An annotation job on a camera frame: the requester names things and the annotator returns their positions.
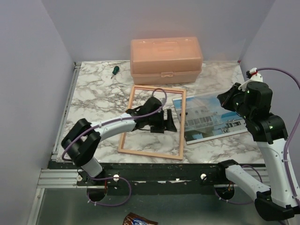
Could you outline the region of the building photo print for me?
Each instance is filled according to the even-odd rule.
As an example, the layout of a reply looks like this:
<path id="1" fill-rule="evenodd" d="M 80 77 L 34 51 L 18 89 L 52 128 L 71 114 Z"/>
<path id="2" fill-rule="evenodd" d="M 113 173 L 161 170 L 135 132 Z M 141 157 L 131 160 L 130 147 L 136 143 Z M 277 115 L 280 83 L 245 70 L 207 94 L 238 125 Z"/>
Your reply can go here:
<path id="1" fill-rule="evenodd" d="M 188 145 L 247 132 L 237 113 L 221 107 L 220 91 L 186 97 L 184 138 Z"/>

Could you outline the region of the pink wooden picture frame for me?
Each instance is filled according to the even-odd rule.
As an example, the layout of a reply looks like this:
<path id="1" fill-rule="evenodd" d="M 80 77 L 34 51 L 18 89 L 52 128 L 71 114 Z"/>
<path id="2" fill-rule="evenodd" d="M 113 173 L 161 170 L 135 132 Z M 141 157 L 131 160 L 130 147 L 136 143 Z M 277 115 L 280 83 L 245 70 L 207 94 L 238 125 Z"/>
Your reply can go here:
<path id="1" fill-rule="evenodd" d="M 179 154 L 178 155 L 167 155 L 167 154 L 157 153 L 157 152 L 144 152 L 144 151 L 124 149 L 123 147 L 124 147 L 127 133 L 123 133 L 121 135 L 119 146 L 118 146 L 118 152 L 126 153 L 126 154 L 133 154 L 133 155 L 140 155 L 140 156 L 182 160 L 183 153 L 184 153 L 184 123 L 185 123 L 185 116 L 186 116 L 186 97 L 187 97 L 186 90 L 178 89 L 178 88 L 168 88 L 168 87 L 159 88 L 159 87 L 147 86 L 147 85 L 133 85 L 132 89 L 131 89 L 130 97 L 129 97 L 129 103 L 128 103 L 129 108 L 131 108 L 133 105 L 133 100 L 134 100 L 136 90 L 145 90 L 145 91 L 160 90 L 160 92 L 165 91 L 166 93 L 181 94 L 182 106 L 181 106 L 181 120 L 180 120 Z"/>

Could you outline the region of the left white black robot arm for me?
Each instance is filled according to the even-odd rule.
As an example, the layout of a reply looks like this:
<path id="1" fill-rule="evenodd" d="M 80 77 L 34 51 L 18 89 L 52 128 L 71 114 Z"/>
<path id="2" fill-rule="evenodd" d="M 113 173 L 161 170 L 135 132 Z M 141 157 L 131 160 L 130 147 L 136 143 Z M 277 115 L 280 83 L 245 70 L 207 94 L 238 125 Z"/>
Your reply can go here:
<path id="1" fill-rule="evenodd" d="M 78 120 L 61 141 L 64 149 L 61 158 L 82 168 L 93 185 L 101 184 L 104 179 L 103 168 L 94 157 L 101 141 L 121 133 L 143 130 L 145 126 L 150 127 L 151 133 L 177 132 L 170 109 L 167 110 L 167 119 L 164 119 L 163 106 L 164 103 L 152 96 L 144 105 L 127 109 L 112 120 L 95 124 L 85 118 Z"/>

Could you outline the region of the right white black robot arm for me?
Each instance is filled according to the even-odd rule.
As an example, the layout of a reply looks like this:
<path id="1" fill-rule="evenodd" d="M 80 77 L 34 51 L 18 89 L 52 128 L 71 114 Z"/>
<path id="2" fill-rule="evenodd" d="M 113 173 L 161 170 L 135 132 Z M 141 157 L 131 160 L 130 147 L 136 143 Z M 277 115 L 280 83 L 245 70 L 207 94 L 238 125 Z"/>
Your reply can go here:
<path id="1" fill-rule="evenodd" d="M 217 96 L 221 106 L 236 112 L 245 120 L 246 128 L 263 156 L 270 185 L 267 186 L 247 172 L 234 160 L 218 163 L 216 179 L 225 184 L 233 182 L 255 204 L 265 221 L 298 224 L 300 187 L 288 154 L 288 138 L 281 117 L 270 113 L 272 90 L 263 82 L 235 83 L 227 92 Z"/>

